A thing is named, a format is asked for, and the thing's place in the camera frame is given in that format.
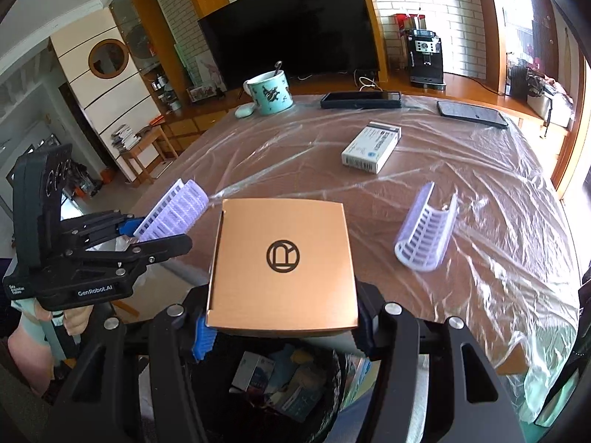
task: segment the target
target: box logo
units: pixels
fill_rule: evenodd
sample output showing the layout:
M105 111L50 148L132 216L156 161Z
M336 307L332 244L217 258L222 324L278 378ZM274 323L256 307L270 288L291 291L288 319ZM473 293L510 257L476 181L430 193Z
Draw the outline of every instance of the box logo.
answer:
M267 250L267 264L277 273L289 273L300 263L300 251L290 240L277 240Z

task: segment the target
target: barcode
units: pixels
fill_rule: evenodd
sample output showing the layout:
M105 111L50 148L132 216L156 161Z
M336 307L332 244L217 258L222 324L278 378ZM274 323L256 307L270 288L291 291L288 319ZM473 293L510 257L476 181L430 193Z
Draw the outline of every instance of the barcode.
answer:
M358 160L357 158L350 158L345 157L345 162L348 166L354 166L355 168L359 168L360 170L365 171L372 171L373 165L371 163L364 162L362 160Z

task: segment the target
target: plastic tablecloth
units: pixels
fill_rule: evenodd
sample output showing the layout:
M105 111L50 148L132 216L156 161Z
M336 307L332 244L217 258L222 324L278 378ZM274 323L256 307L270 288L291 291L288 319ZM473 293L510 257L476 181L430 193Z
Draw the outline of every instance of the plastic tablecloth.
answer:
M507 130L447 119L437 100L404 97L401 110L322 110L295 99L279 114L229 113L195 141L140 199L147 214L178 179L210 196L180 261L209 271L225 198L341 202L360 280L415 316L459 315L500 374L511 377L522 420L532 421L572 349L580 277L564 211L515 125ZM348 168L341 152L371 121L402 138L378 175ZM459 200L443 263L429 273L403 266L394 239L419 189L435 182L433 207Z

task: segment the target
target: cable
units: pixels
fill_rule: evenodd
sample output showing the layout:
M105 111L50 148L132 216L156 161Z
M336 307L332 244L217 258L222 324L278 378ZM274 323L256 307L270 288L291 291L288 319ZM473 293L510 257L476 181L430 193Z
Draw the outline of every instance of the cable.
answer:
M444 73L447 73L448 75L456 75L456 76L463 76L464 78L469 78L469 79L471 79L472 81L475 81L476 83L478 83L478 84L479 84L479 85L480 85L482 88L484 88L485 90L487 90L487 91L490 91L491 93L494 93L494 94L495 94L495 95L497 95L497 96L500 96L500 97L506 97L506 96L508 96L508 95L507 95L507 93L498 93L498 92L497 92L497 91L495 91L495 90L491 90L489 87L486 87L486 86L484 85L484 83L482 83L481 81L479 81L478 79L476 79L476 78L474 78L474 77L472 77L472 76L467 76L467 75L460 75L460 73L454 73L454 72L451 72L451 71L444 71Z
M369 81L369 83L362 83L361 80L363 79ZM375 82L375 80L368 78L367 76L360 76L359 83L363 85L361 88L359 88L359 91L362 91L364 88L377 88L379 91L383 91L382 88L380 88L380 86Z

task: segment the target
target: television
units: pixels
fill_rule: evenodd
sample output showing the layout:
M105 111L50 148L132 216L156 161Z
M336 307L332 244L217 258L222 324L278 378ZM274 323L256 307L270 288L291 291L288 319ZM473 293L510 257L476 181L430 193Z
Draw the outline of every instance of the television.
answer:
M378 69L365 0L237 0L199 22L229 90L279 60L288 77Z

